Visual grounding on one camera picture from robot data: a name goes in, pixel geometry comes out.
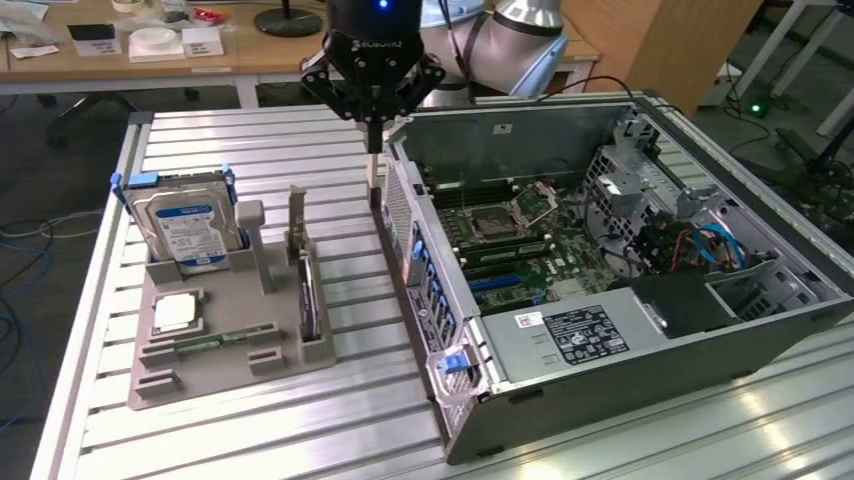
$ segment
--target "wooden desk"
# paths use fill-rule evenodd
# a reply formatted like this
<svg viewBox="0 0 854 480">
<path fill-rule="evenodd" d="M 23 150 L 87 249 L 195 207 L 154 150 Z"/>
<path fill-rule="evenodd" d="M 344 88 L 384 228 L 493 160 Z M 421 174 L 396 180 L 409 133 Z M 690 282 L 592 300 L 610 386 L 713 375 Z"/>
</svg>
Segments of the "wooden desk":
<svg viewBox="0 0 854 480">
<path fill-rule="evenodd" d="M 294 6 L 322 16 L 326 6 L 295 0 Z M 63 36 L 61 52 L 38 58 L 15 59 L 9 48 L 21 47 L 17 39 L 0 44 L 0 94 L 93 92 L 174 87 L 231 85 L 238 89 L 241 106 L 258 107 L 255 87 L 263 83 L 299 81 L 301 61 L 321 49 L 323 32 L 305 38 L 279 38 L 262 33 L 254 25 L 255 15 L 278 4 L 231 4 L 207 8 L 230 15 L 237 31 L 223 34 L 226 55 L 167 62 L 131 63 L 127 58 L 129 34 L 122 34 L 122 55 L 81 57 L 74 48 L 67 25 L 111 23 L 127 14 L 118 13 L 107 0 L 81 0 L 75 4 L 51 4 L 46 22 Z M 582 39 L 566 22 L 570 45 L 560 72 L 565 82 L 590 75 L 600 51 Z M 582 91 L 580 86 L 569 91 Z"/>
<path fill-rule="evenodd" d="M 235 7 L 218 8 L 230 16 L 237 14 Z M 122 32 L 121 55 L 103 57 L 81 57 L 74 47 L 69 25 L 87 23 L 111 23 L 131 15 L 114 10 L 107 0 L 81 0 L 74 4 L 51 4 L 46 23 L 63 37 L 59 53 L 37 58 L 17 59 L 7 55 L 10 61 L 10 73 L 3 76 L 17 81 L 50 81 L 50 80 L 82 80 L 113 79 L 129 77 L 163 77 L 181 75 L 211 75 L 231 71 L 238 64 L 238 36 L 235 32 L 225 33 L 223 47 L 226 55 L 214 57 L 189 58 L 169 62 L 131 63 L 129 60 L 129 33 Z M 10 48 L 23 45 L 18 39 L 10 40 Z"/>
</svg>

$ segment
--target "hard drive label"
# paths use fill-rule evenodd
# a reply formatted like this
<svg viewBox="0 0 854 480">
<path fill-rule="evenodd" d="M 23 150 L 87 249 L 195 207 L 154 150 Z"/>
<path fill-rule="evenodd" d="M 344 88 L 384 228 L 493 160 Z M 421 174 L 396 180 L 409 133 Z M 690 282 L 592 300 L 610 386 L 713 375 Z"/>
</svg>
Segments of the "hard drive label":
<svg viewBox="0 0 854 480">
<path fill-rule="evenodd" d="M 226 258 L 223 236 L 211 226 L 217 213 L 210 205 L 165 208 L 157 215 L 175 261 L 206 265 Z"/>
</svg>

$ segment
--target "motherboard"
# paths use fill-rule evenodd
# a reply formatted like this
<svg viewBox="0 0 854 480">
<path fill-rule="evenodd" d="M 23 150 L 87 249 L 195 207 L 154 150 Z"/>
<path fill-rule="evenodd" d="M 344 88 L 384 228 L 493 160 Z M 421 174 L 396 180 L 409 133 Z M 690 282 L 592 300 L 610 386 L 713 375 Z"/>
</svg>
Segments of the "motherboard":
<svg viewBox="0 0 854 480">
<path fill-rule="evenodd" d="M 608 290 L 620 277 L 578 218 L 582 197 L 562 196 L 549 178 L 489 190 L 446 190 L 437 202 L 481 314 Z"/>
</svg>

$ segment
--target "barcode sticker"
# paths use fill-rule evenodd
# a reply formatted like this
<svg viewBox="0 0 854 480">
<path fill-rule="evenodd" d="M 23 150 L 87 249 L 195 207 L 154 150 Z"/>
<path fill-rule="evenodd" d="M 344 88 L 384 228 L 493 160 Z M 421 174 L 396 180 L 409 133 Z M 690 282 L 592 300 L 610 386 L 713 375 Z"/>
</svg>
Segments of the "barcode sticker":
<svg viewBox="0 0 854 480">
<path fill-rule="evenodd" d="M 529 328 L 536 325 L 542 325 L 544 324 L 542 312 L 532 312 L 532 313 L 524 313 L 522 315 L 517 315 L 517 324 L 520 324 L 520 328 Z"/>
</svg>

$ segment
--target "aluminum table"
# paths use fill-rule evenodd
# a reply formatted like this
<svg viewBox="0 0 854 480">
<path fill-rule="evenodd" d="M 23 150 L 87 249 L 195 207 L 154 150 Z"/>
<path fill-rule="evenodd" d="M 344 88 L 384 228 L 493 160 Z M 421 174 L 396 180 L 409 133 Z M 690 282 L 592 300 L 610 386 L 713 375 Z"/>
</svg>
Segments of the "aluminum table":
<svg viewBox="0 0 854 480">
<path fill-rule="evenodd" d="M 111 198 L 34 479 L 853 478 L 853 323 L 750 377 L 449 466 L 370 218 L 362 152 L 361 134 L 326 107 L 165 113 L 129 126 L 119 171 L 229 163 L 241 199 L 265 201 L 265 238 L 285 232 L 290 186 L 309 188 L 341 363 L 131 411 L 146 244 Z"/>
</svg>

